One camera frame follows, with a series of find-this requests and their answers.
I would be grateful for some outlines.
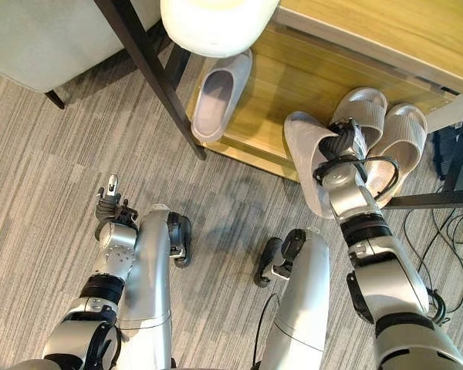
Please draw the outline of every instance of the slipper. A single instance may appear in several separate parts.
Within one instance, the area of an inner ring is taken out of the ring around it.
[[[219,59],[204,77],[192,120],[201,142],[219,140],[235,111],[252,68],[252,51]]]
[[[319,142],[337,134],[304,112],[294,112],[286,117],[284,130],[307,205],[319,217],[334,218],[329,194],[317,183],[313,173],[327,161],[319,150]]]
[[[201,56],[227,58],[261,35],[279,0],[161,0],[170,38]]]
[[[408,174],[418,165],[427,137],[427,120],[425,115],[408,103],[395,106],[386,115],[384,134],[368,157],[388,156],[398,162],[399,178],[395,186],[377,200],[379,208],[384,207],[401,188]],[[394,174],[393,166],[384,161],[366,163],[367,189],[373,197],[378,195],[390,182]]]
[[[345,95],[330,123],[355,119],[362,129],[367,149],[370,149],[383,135],[386,109],[387,99],[381,91],[372,87],[360,87]]]

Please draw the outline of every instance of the gray slipper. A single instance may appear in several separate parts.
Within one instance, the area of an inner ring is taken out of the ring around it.
[[[304,112],[294,112],[286,117],[284,130],[307,205],[317,216],[334,218],[328,193],[314,179],[313,172],[327,161],[319,150],[319,142],[337,135]]]
[[[387,99],[378,89],[359,87],[345,95],[334,111],[331,123],[355,119],[362,129],[367,149],[382,137]]]
[[[377,201],[379,207],[389,202],[410,172],[418,165],[424,151],[426,137],[427,120],[416,106],[401,103],[387,113],[384,134],[369,152],[368,157],[388,156],[396,160],[400,167],[400,176],[394,188]],[[366,167],[367,189],[376,196],[391,180],[394,168],[390,163],[383,161],[368,162]]]
[[[219,140],[235,111],[252,68],[252,51],[219,59],[204,77],[192,120],[201,142]]]

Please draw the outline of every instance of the white lamp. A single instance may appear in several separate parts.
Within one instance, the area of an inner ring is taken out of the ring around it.
[[[279,0],[161,0],[168,35],[182,48],[214,58],[243,52],[268,24]]]

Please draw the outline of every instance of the black metal frame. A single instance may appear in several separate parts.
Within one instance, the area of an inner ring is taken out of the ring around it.
[[[164,69],[130,0],[94,0],[94,2],[117,34],[137,68],[163,103],[192,150],[200,160],[205,160],[204,147],[192,135],[191,121],[188,119],[175,91],[187,65],[190,52],[175,45],[166,69]]]
[[[441,193],[394,197],[384,209],[463,207],[463,123],[453,160]]]
[[[49,90],[48,92],[45,92],[45,96],[60,109],[65,109],[65,103],[63,102],[63,100],[60,99],[60,97],[56,94],[54,90]]]

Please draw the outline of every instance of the floor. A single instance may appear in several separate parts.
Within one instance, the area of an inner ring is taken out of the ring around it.
[[[202,62],[191,59],[179,88],[184,101]],[[271,292],[286,286],[275,281],[257,288],[255,260],[269,237],[309,225],[331,246],[323,368],[375,367],[373,328],[356,316],[346,287],[350,263],[341,233],[333,221],[309,211],[297,183],[211,152],[206,161],[197,160],[123,53],[59,94],[66,98],[64,111],[0,76],[0,369],[38,358],[77,297],[97,252],[95,194],[110,173],[118,173],[120,190],[141,214],[164,203],[193,223],[192,265],[184,270],[171,265],[179,367],[251,367],[262,306]],[[428,143],[401,193],[428,192],[440,183]],[[403,239],[406,211],[385,214]],[[422,251],[432,236],[430,214],[416,211],[410,221],[410,237]],[[458,264],[442,243],[429,257],[434,285],[448,306],[455,305],[462,285]],[[259,354],[273,314],[270,309],[265,316]],[[463,307],[450,317],[443,328],[463,354]]]

